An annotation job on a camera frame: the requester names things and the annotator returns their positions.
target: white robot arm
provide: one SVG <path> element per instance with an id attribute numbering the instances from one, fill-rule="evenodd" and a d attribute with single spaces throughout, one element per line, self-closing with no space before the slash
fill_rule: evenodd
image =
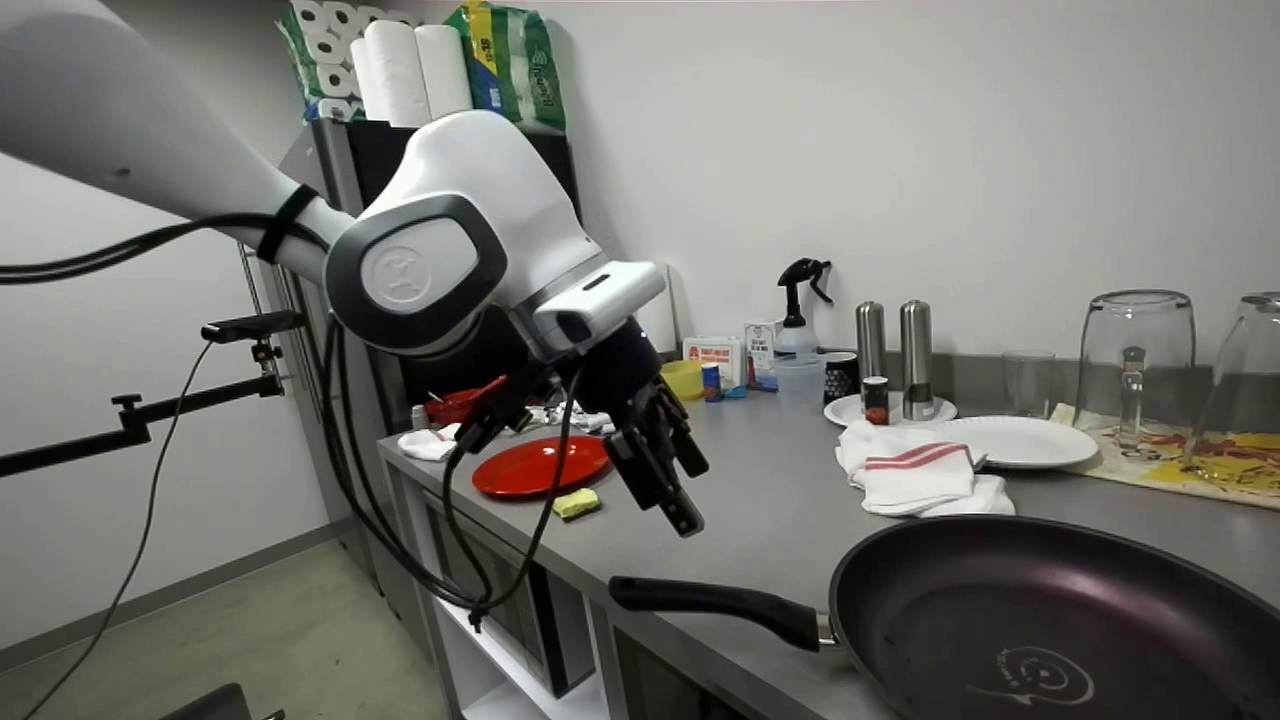
<path id="1" fill-rule="evenodd" d="M 297 193 L 96 0 L 2 0 L 0 68 L 9 158 L 190 219 L 276 217 Z M 297 224 L 328 252 L 284 237 L 276 263 L 324 281 L 366 345 L 440 354 L 479 310 L 508 314 L 533 357 L 574 374 L 581 402 L 614 421 L 608 447 L 636 500 L 661 503 L 677 531 L 701 528 L 671 462 L 692 476 L 703 462 L 630 326 L 662 278 L 582 237 L 518 127 L 490 111 L 435 121 L 359 219 L 312 201 Z"/>

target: countertop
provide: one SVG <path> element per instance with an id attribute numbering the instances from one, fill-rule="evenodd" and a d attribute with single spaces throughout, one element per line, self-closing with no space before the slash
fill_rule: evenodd
<path id="1" fill-rule="evenodd" d="M 608 608 L 649 654 L 761 715 L 887 715 L 845 649 L 800 654 L 731 616 L 650 616 L 608 601 L 608 578 L 667 578 L 764 590 L 824 614 L 839 557 L 892 525 L 861 514 L 861 492 L 847 490 L 833 456 L 839 430 L 820 414 L 783 414 L 773 402 L 703 404 L 692 408 L 692 435 L 713 462 L 706 476 L 683 486 L 703 514 L 701 537 L 680 541 L 661 514 L 639 514 L 626 486 L 608 474 L 592 486 L 604 510 L 571 525 L 552 520 L 538 564 Z M 390 440 L 382 440 L 382 456 L 440 492 L 440 465 L 420 465 Z M 460 465 L 457 510 L 522 547 L 538 503 L 484 500 L 463 481 L 471 469 L 475 462 Z M 1165 547 L 1280 608 L 1277 514 L 1083 476 L 1004 481 L 1019 515 Z"/>

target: spray bottle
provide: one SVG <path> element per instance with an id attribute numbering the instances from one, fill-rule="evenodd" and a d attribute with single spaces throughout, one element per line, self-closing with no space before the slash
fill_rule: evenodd
<path id="1" fill-rule="evenodd" d="M 833 297 L 820 290 L 829 268 L 833 259 L 800 256 L 774 281 L 778 290 L 787 290 L 787 315 L 773 342 L 773 376 L 774 376 L 778 404 L 791 404 L 791 408 L 820 408 L 824 402 L 824 362 L 815 357 L 815 333 L 802 326 L 802 314 L 800 314 L 800 285 L 807 285 L 813 297 L 833 306 Z"/>

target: frying pan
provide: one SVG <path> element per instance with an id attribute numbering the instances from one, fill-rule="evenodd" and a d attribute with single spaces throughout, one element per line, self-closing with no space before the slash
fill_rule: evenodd
<path id="1" fill-rule="evenodd" d="M 820 649 L 802 606 L 614 578 L 639 614 L 729 614 Z M 829 627 L 900 715 L 1280 715 L 1280 616 L 1157 547 L 1013 515 L 941 515 L 854 543 Z"/>

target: gray floor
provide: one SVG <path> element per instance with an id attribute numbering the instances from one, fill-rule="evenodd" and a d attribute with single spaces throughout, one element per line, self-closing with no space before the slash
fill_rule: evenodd
<path id="1" fill-rule="evenodd" d="M 0 720 L 14 720 L 81 654 L 0 674 Z M 428 657 L 340 543 L 314 543 L 108 633 L 41 720 L 157 720 L 218 683 L 251 715 L 435 720 Z"/>

